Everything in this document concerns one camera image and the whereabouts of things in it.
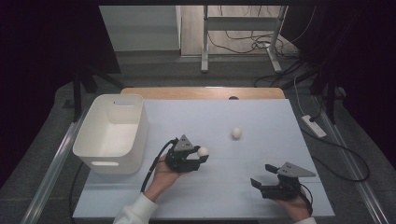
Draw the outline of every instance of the ping pong ball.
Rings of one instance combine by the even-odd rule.
[[[231,134],[233,135],[233,138],[239,139],[241,137],[242,130],[240,128],[233,128]]]
[[[209,155],[209,150],[206,147],[200,147],[197,151],[198,157],[203,157]]]

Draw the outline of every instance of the white storage bin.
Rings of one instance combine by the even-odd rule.
[[[143,97],[105,94],[92,103],[73,152],[99,174],[132,174],[143,159],[149,120]]]

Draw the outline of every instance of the white sleeve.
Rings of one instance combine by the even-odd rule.
[[[309,217],[309,218],[306,218],[306,219],[301,220],[299,222],[296,222],[294,224],[317,224],[317,222],[315,221],[314,218]]]
[[[157,207],[158,204],[141,193],[134,203],[127,204],[120,210],[113,224],[148,224]]]

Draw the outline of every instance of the hand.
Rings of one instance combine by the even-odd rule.
[[[176,180],[184,175],[172,171],[165,163],[166,154],[161,156],[155,167],[154,177],[148,189],[144,192],[146,197],[155,203],[157,198],[166,190],[169,189]]]
[[[300,197],[291,200],[291,201],[283,201],[283,200],[274,200],[275,202],[282,205],[285,210],[288,212],[289,217],[294,221],[298,222],[304,220],[306,218],[311,217],[308,212],[308,208],[306,207],[305,201]]]

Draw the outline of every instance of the power strip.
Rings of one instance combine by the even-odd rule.
[[[316,122],[314,121],[310,121],[309,119],[311,119],[311,116],[309,115],[305,115],[303,117],[301,117],[301,119],[304,121],[304,123],[306,124],[306,126],[308,126],[308,128],[318,137],[324,137],[327,134],[317,125]]]

